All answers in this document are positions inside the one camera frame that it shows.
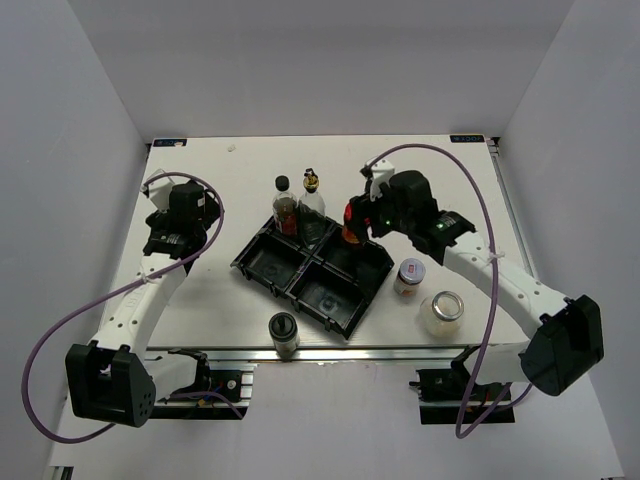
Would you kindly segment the red-lid sauce jar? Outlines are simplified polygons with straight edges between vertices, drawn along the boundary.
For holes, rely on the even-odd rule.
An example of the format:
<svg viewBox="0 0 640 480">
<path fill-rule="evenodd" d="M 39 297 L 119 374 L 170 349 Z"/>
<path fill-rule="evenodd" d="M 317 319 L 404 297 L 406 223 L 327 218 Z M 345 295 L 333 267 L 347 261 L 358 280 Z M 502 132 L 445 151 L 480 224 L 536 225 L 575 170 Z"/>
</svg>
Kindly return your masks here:
<svg viewBox="0 0 640 480">
<path fill-rule="evenodd" d="M 368 239 L 367 225 L 362 208 L 355 200 L 350 200 L 343 214 L 342 238 L 352 245 L 364 244 Z"/>
</svg>

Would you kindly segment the clear glass oil bottle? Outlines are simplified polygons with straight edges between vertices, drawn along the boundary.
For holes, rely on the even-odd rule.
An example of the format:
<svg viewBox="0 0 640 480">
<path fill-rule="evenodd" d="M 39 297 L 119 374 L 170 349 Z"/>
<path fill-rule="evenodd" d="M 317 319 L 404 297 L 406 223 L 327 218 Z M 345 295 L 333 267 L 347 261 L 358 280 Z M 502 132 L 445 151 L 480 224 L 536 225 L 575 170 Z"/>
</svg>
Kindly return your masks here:
<svg viewBox="0 0 640 480">
<path fill-rule="evenodd" d="M 312 168 L 304 172 L 304 194 L 298 202 L 301 238 L 305 246 L 313 249 L 326 230 L 325 201 L 319 193 L 319 177 Z"/>
</svg>

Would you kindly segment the red-label black-cap bottle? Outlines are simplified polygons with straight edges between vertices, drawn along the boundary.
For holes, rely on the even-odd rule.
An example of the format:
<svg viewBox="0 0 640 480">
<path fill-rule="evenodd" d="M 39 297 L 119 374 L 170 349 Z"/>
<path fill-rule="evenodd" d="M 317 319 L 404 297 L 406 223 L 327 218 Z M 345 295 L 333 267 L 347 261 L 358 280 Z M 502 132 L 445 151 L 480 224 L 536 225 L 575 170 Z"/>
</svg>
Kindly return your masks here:
<svg viewBox="0 0 640 480">
<path fill-rule="evenodd" d="M 275 225 L 278 231 L 287 237 L 298 235 L 296 196 L 290 190 L 289 178 L 279 175 L 275 178 L 276 195 L 272 201 Z"/>
</svg>

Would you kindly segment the grey-lid spice jar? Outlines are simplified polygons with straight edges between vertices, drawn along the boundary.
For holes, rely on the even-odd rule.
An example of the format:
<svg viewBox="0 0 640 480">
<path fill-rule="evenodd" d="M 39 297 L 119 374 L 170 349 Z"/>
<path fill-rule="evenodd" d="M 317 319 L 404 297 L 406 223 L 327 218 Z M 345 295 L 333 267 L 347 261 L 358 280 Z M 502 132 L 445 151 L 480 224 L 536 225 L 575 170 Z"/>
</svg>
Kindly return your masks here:
<svg viewBox="0 0 640 480">
<path fill-rule="evenodd" d="M 421 260 L 407 258 L 398 268 L 393 288 L 402 297 L 414 296 L 425 278 L 426 268 Z"/>
</svg>

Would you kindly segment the black-cap pepper grinder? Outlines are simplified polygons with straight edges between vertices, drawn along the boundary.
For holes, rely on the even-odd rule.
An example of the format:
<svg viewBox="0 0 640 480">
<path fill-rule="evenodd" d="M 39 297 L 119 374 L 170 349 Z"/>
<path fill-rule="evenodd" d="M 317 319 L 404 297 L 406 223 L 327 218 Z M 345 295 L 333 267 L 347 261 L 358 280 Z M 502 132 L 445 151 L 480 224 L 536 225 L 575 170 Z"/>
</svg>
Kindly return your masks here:
<svg viewBox="0 0 640 480">
<path fill-rule="evenodd" d="M 278 355 L 291 358 L 300 343 L 295 318 L 289 313 L 278 312 L 269 320 L 268 331 Z"/>
</svg>

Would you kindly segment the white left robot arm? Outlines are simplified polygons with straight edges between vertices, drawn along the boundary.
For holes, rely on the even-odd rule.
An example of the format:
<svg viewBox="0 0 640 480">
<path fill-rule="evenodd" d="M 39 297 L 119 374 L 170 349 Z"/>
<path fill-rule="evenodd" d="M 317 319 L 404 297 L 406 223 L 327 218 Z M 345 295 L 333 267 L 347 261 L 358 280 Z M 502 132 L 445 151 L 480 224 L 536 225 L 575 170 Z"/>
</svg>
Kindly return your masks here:
<svg viewBox="0 0 640 480">
<path fill-rule="evenodd" d="M 211 387 L 205 354 L 174 349 L 155 360 L 147 346 L 170 298 L 218 232 L 223 209 L 213 191 L 194 179 L 165 183 L 149 193 L 156 210 L 133 286 L 88 344 L 74 344 L 65 358 L 76 416 L 140 427 L 157 401 L 174 393 L 199 399 Z"/>
</svg>

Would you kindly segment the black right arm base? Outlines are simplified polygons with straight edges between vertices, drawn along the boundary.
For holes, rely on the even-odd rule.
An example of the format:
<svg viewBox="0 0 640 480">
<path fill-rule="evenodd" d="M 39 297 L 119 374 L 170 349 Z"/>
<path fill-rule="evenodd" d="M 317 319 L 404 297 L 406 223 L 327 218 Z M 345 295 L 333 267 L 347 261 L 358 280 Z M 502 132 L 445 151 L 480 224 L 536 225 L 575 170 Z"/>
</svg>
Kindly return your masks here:
<svg viewBox="0 0 640 480">
<path fill-rule="evenodd" d="M 469 347 L 408 348 L 407 355 L 415 360 L 416 379 L 409 381 L 409 388 L 418 396 L 420 424 L 423 426 L 455 426 L 471 368 L 463 370 L 459 356 L 467 354 Z M 471 424 L 489 410 L 498 398 L 503 386 L 499 383 L 487 386 L 475 385 L 465 407 L 462 426 Z M 502 397 L 483 424 L 514 424 L 511 391 Z"/>
</svg>

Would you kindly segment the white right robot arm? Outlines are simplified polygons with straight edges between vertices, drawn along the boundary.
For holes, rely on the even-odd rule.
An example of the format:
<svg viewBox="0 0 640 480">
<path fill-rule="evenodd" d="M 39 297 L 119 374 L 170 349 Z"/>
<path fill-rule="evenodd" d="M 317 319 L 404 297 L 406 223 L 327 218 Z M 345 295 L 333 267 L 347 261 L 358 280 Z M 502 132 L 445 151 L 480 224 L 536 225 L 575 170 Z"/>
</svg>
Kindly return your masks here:
<svg viewBox="0 0 640 480">
<path fill-rule="evenodd" d="M 344 212 L 359 242 L 390 232 L 485 293 L 526 335 L 522 343 L 470 347 L 452 363 L 451 384 L 472 399 L 488 384 L 527 382 L 558 396 L 604 357 L 601 313 L 586 295 L 571 299 L 523 268 L 490 252 L 475 226 L 438 207 L 428 180 L 415 170 L 362 171 L 363 194 Z"/>
</svg>

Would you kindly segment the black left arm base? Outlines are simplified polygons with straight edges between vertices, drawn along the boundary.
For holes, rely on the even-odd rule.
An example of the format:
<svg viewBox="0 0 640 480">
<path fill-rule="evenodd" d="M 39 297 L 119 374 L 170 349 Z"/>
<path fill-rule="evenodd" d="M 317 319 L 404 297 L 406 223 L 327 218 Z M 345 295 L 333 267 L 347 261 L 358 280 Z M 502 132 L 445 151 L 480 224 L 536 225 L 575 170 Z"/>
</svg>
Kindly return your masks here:
<svg viewBox="0 0 640 480">
<path fill-rule="evenodd" d="M 253 368 L 175 348 L 145 359 L 156 385 L 154 420 L 241 420 L 248 412 Z"/>
</svg>

